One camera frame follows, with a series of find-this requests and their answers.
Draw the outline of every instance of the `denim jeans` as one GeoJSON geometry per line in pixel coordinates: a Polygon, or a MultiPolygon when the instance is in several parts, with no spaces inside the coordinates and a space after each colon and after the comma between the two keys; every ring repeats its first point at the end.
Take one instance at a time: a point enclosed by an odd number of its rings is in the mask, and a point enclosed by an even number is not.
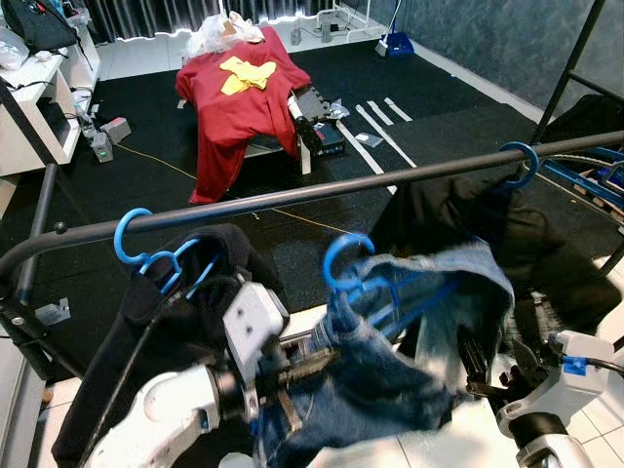
{"type": "Polygon", "coordinates": [[[292,429],[281,405],[262,409],[254,448],[259,466],[306,466],[323,447],[440,428],[465,397],[457,328],[471,331],[491,362],[514,304],[512,287],[485,243],[405,259],[378,255],[353,264],[342,278],[383,278],[396,285],[400,305],[375,319],[378,330],[367,319],[392,304],[389,290],[355,300],[347,292],[331,294],[327,316],[295,358],[324,349],[339,357],[321,375],[289,388],[301,428],[292,429]],[[423,304],[428,307],[417,319],[410,359],[393,351],[390,340],[400,332],[393,325],[423,304]]]}

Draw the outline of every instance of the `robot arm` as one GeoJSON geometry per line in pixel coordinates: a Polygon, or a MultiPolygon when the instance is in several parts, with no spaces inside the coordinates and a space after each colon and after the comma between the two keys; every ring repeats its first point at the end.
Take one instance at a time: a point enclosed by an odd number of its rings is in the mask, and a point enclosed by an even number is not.
{"type": "MultiPolygon", "coordinates": [[[[171,466],[222,419],[242,415],[252,421],[260,404],[271,399],[285,405],[289,414],[288,402],[280,398],[283,388],[323,371],[335,352],[318,353],[292,365],[278,339],[287,321],[274,293],[245,283],[223,318],[228,368],[198,365],[151,379],[136,394],[126,418],[97,443],[86,466],[171,466]],[[263,356],[271,359],[265,361],[263,356]]],[[[564,422],[605,390],[608,370],[591,363],[612,361],[612,344],[563,331],[552,337],[538,359],[516,342],[518,365],[501,375],[505,388],[498,388],[488,385],[487,361],[478,344],[464,331],[458,343],[468,372],[468,392],[488,398],[500,431],[516,440],[521,467],[593,466],[583,447],[567,434],[564,422]]]]}
{"type": "Polygon", "coordinates": [[[613,360],[611,343],[562,331],[550,337],[537,357],[516,341],[518,365],[501,375],[503,389],[485,382],[485,360],[478,346],[465,336],[459,341],[469,374],[467,390],[488,398],[500,432],[516,441],[520,467],[594,466],[582,445],[567,433],[566,424],[606,389],[609,370],[598,363],[613,360]]]}
{"type": "Polygon", "coordinates": [[[85,466],[171,466],[218,423],[218,392],[205,366],[163,373],[143,385],[126,418],[99,441],[85,466]]]}
{"type": "Polygon", "coordinates": [[[223,317],[230,357],[226,367],[197,365],[152,378],[136,394],[126,418],[96,444],[85,466],[168,467],[220,420],[256,419],[260,402],[279,400],[281,389],[322,371],[335,356],[320,352],[291,365],[279,342],[287,323],[288,313],[272,291],[244,283],[223,317]],[[270,365],[263,356],[270,357],[270,365]]]}

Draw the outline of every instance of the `black jacket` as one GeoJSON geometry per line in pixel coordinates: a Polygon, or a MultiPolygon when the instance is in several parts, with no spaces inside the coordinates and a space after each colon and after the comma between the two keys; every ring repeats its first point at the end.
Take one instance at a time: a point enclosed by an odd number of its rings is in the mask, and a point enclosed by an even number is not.
{"type": "MultiPolygon", "coordinates": [[[[153,376],[183,370],[200,360],[209,362],[222,355],[225,335],[221,319],[240,288],[238,275],[262,283],[276,293],[281,290],[276,273],[252,248],[239,227],[223,224],[196,229],[161,250],[173,252],[190,239],[200,242],[180,256],[182,275],[168,297],[192,286],[215,254],[220,259],[193,298],[179,300],[162,317],[138,355],[102,434],[125,417],[137,391],[153,376]]],[[[89,365],[53,446],[53,456],[60,466],[73,466],[80,459],[138,339],[164,300],[160,288],[172,270],[171,262],[163,258],[146,275],[133,272],[117,318],[89,365]]],[[[228,452],[251,454],[252,447],[253,438],[247,425],[242,421],[225,423],[218,431],[201,437],[176,466],[218,466],[228,452]]]]}
{"type": "Polygon", "coordinates": [[[370,234],[378,252],[398,256],[431,254],[474,236],[490,244],[512,283],[512,325],[529,346],[539,345],[548,329],[593,334],[621,300],[619,290],[545,214],[499,182],[453,177],[400,186],[370,234]],[[553,320],[537,320],[533,292],[546,295],[553,320]]]}

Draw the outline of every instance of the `wall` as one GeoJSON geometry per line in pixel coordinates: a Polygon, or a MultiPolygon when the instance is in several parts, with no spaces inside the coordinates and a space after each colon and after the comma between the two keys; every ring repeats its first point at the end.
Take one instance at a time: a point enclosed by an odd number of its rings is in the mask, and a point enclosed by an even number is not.
{"type": "MultiPolygon", "coordinates": [[[[428,49],[544,108],[591,5],[592,0],[404,0],[397,26],[428,49]]],[[[394,2],[372,0],[371,10],[373,18],[388,24],[394,2]]],[[[577,69],[624,94],[622,0],[606,0],[577,69]]],[[[570,84],[558,113],[587,93],[570,84]]]]}

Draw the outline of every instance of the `red garment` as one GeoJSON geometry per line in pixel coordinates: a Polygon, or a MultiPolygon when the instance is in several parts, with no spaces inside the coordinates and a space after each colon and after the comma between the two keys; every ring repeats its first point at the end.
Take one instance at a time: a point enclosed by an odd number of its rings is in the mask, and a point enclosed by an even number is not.
{"type": "Polygon", "coordinates": [[[288,154],[297,157],[287,99],[291,90],[310,84],[310,77],[291,62],[272,27],[263,27],[262,33],[264,42],[241,42],[222,54],[198,56],[177,74],[175,88],[195,107],[199,129],[197,185],[191,203],[212,203],[223,196],[236,180],[255,135],[276,137],[288,154]],[[277,69],[266,89],[251,87],[232,96],[223,94],[221,87],[231,72],[219,65],[232,56],[256,66],[274,61],[277,69]]]}

